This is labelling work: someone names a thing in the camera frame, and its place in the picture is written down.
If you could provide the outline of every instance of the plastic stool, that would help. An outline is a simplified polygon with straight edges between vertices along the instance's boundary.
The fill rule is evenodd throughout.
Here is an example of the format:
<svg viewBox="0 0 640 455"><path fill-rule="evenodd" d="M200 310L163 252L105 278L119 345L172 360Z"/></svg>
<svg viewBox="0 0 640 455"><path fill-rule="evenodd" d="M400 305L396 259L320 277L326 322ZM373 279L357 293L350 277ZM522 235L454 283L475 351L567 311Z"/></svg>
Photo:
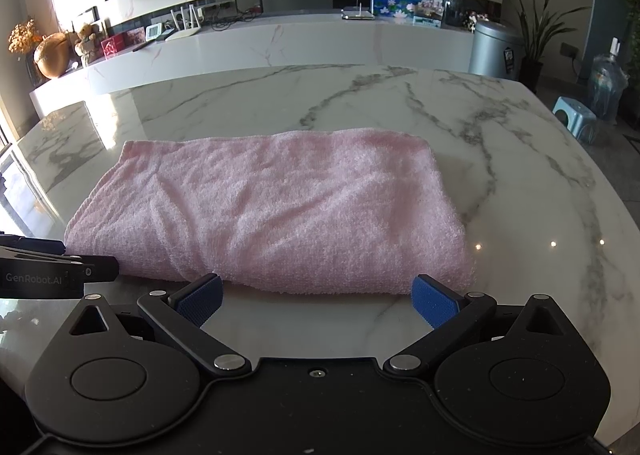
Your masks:
<svg viewBox="0 0 640 455"><path fill-rule="evenodd" d="M591 145L598 133L598 119L585 105L572 98L558 98L554 114L581 143Z"/></svg>

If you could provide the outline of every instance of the blue gripper pad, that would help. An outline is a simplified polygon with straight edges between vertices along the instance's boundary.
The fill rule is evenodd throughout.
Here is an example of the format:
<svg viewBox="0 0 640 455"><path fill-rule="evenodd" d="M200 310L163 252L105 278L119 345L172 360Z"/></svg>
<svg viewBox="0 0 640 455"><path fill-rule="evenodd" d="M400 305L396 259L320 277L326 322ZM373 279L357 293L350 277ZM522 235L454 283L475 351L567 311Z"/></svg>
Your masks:
<svg viewBox="0 0 640 455"><path fill-rule="evenodd" d="M196 327L202 325L222 305L222 279L208 279L200 287L174 303L175 311Z"/></svg>
<svg viewBox="0 0 640 455"><path fill-rule="evenodd" d="M464 301L464 297L426 275L416 276L411 287L414 309L434 329L459 313Z"/></svg>

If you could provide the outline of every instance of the photo frame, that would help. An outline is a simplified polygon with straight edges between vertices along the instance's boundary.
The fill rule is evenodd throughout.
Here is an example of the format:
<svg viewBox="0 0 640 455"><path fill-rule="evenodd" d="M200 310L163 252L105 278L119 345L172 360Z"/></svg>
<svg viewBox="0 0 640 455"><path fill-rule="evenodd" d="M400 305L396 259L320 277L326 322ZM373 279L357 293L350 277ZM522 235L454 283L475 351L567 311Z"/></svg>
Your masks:
<svg viewBox="0 0 640 455"><path fill-rule="evenodd" d="M76 18L71 21L74 32L78 32L85 24L93 24L98 21L98 7L94 6L87 9L84 13L80 13Z"/></svg>

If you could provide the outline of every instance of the marble table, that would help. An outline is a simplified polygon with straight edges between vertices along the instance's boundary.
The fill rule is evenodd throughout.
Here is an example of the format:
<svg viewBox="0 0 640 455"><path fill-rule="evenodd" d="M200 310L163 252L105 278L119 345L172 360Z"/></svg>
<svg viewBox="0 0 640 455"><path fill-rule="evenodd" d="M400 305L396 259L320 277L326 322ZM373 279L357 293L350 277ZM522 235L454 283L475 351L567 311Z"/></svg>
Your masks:
<svg viewBox="0 0 640 455"><path fill-rule="evenodd" d="M42 118L90 96L227 70L323 63L469 70L474 36L397 18L343 20L340 13L260 16L225 31L203 28L189 38L129 47L31 93Z"/></svg>
<svg viewBox="0 0 640 455"><path fill-rule="evenodd" d="M34 204L46 220L41 234L60 238L125 140L354 127L389 128L428 140L477 260L475 289L504 304L523 304L535 292L552 295L611 381L600 440L610 443L635 425L640 420L640 231L585 151L520 84L389 66L219 72L60 109L12 153L37 194ZM122 300L126 293L132 301L161 285L131 279L119 284L119 291L110 286L100 292L109 300ZM0 301L8 329L0 336L0 367L14 388L21 388L74 305ZM430 327L404 296L293 296L230 285L223 307L204 330L255 365L261 356L382 361Z"/></svg>

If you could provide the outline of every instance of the pink towel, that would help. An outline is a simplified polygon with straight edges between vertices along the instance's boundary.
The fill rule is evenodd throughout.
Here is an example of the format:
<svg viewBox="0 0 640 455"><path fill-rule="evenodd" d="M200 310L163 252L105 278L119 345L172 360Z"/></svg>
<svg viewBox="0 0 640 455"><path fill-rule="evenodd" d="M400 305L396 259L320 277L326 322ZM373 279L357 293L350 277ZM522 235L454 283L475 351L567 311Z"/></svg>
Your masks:
<svg viewBox="0 0 640 455"><path fill-rule="evenodd" d="M427 143L371 128L127 142L65 243L124 275L290 293L406 294L421 273L463 291L473 273Z"/></svg>

